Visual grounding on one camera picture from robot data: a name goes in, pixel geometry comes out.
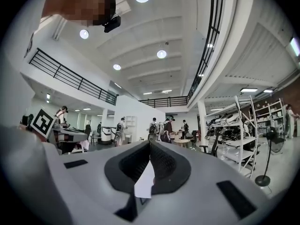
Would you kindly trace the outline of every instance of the black metal railing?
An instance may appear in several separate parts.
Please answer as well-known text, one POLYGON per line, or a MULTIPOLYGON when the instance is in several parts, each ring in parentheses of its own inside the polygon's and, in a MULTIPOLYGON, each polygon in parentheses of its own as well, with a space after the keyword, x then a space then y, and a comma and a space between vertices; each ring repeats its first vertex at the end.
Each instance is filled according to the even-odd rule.
POLYGON ((87 93, 112 105, 116 105, 117 97, 115 95, 103 90, 97 85, 81 77, 39 48, 29 63, 41 69, 53 78, 56 78, 61 82, 78 89, 79 91, 87 93))
POLYGON ((214 47, 217 41, 217 37, 220 34, 219 28, 221 24, 223 9, 223 0, 211 0, 210 2, 210 21, 206 37, 206 42, 204 46, 204 51, 200 60, 200 64, 195 75, 194 81, 192 83, 191 89, 187 95, 190 100, 196 91, 198 85, 200 84, 205 70, 210 61, 211 54, 214 52, 214 47))
POLYGON ((187 96, 182 97, 165 97, 156 99, 140 100, 141 103, 149 105, 150 107, 174 107, 185 106, 188 104, 187 96))

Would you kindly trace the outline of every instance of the fan base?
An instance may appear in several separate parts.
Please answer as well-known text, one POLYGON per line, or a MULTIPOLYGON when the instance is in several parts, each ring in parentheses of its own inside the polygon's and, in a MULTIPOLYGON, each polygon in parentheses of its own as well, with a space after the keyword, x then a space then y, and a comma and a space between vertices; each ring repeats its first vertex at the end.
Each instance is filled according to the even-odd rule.
POLYGON ((271 179, 268 176, 260 175, 257 178, 255 178, 255 183, 261 187, 265 187, 269 185, 271 182, 271 179))

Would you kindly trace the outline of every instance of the round table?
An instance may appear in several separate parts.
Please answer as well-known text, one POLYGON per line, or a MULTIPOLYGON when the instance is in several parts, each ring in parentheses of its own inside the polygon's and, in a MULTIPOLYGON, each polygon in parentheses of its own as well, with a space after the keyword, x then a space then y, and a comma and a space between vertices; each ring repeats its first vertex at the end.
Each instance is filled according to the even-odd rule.
POLYGON ((185 143, 185 147, 188 148, 188 143, 190 142, 190 139, 175 139, 174 142, 178 143, 179 145, 181 145, 181 147, 183 147, 183 144, 185 143))

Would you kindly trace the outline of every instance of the machine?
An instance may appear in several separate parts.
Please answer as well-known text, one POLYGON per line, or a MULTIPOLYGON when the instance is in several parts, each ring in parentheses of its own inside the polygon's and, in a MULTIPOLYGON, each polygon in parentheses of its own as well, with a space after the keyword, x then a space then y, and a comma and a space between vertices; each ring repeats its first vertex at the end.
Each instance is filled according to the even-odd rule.
POLYGON ((111 128, 110 127, 101 127, 101 141, 103 145, 112 144, 111 141, 111 128))
POLYGON ((256 184, 220 159, 169 143, 59 156, 34 134, 0 126, 0 136, 9 144, 0 146, 0 161, 10 187, 44 223, 241 225, 269 207, 256 184), (136 198, 134 185, 149 161, 151 199, 136 198))

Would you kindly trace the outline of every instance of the white column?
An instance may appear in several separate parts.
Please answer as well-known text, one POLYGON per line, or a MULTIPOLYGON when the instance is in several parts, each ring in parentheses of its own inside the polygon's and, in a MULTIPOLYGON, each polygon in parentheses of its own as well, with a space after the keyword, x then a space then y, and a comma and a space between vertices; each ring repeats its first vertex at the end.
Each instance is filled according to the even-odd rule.
POLYGON ((107 112, 108 112, 108 109, 105 108, 102 113, 102 125, 101 126, 103 126, 103 127, 105 127, 107 125, 107 112))
POLYGON ((200 126, 201 126, 201 145, 207 145, 207 140, 205 139, 205 136, 206 136, 206 123, 205 123, 206 109, 205 109, 205 104, 204 104, 203 99, 200 99, 198 101, 198 110, 199 110, 200 126))

